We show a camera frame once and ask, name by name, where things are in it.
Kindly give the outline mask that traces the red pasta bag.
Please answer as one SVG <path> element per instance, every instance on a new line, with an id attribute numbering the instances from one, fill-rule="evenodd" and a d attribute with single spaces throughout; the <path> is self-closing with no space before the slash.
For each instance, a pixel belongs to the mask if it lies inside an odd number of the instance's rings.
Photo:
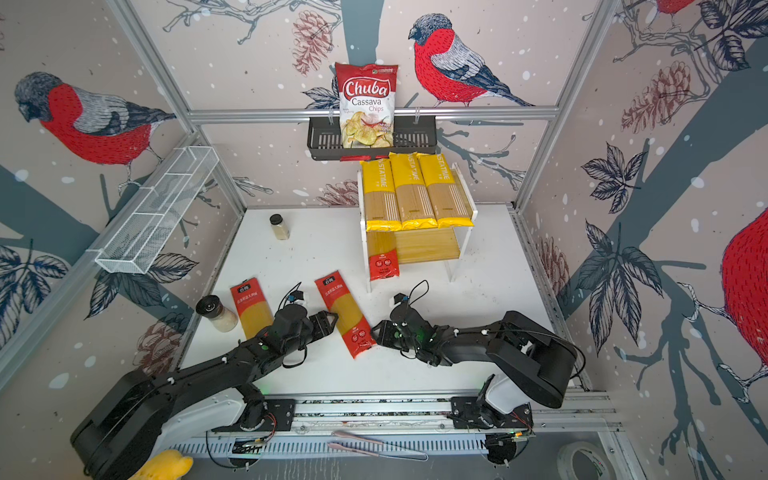
<path id="1" fill-rule="evenodd" d="M 396 237 L 393 232 L 366 233 L 369 276 L 371 281 L 400 275 Z"/>
<path id="2" fill-rule="evenodd" d="M 247 340 L 273 324 L 272 311 L 255 277 L 231 287 L 230 292 Z"/>
<path id="3" fill-rule="evenodd" d="M 319 278 L 315 284 L 327 309 L 338 316 L 336 327 L 350 355 L 356 358 L 375 346 L 371 327 L 340 272 Z"/>

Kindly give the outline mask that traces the yellow spaghetti bag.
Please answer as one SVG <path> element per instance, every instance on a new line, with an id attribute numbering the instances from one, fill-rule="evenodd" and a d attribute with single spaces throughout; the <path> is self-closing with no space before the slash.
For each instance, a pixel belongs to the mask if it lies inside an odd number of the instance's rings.
<path id="1" fill-rule="evenodd" d="M 437 220 L 416 156 L 391 153 L 389 161 L 402 229 L 436 228 Z"/>
<path id="2" fill-rule="evenodd" d="M 366 230 L 400 231 L 402 222 L 391 162 L 388 159 L 371 160 L 361 166 Z"/>
<path id="3" fill-rule="evenodd" d="M 439 228 L 472 227 L 471 212 L 443 154 L 417 155 Z"/>

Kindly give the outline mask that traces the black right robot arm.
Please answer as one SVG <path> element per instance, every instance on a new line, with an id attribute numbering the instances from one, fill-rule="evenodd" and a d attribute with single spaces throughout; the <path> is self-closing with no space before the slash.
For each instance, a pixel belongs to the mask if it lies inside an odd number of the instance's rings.
<path id="1" fill-rule="evenodd" d="M 495 364 L 531 400 L 552 409 L 564 401 L 580 350 L 518 311 L 489 325 L 433 326 L 407 303 L 372 328 L 380 345 L 433 367 L 462 362 Z"/>

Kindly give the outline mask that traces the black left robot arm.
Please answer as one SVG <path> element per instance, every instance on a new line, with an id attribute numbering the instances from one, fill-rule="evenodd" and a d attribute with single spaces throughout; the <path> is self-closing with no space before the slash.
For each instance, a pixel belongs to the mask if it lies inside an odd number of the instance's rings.
<path id="1" fill-rule="evenodd" d="M 260 402 L 254 382 L 282 367 L 286 356 L 331 335 L 338 318 L 289 304 L 271 326 L 217 358 L 160 375 L 126 373 L 70 437 L 83 473 L 93 479 L 129 478 L 149 460 L 172 417 L 224 390 L 234 388 L 247 402 Z"/>

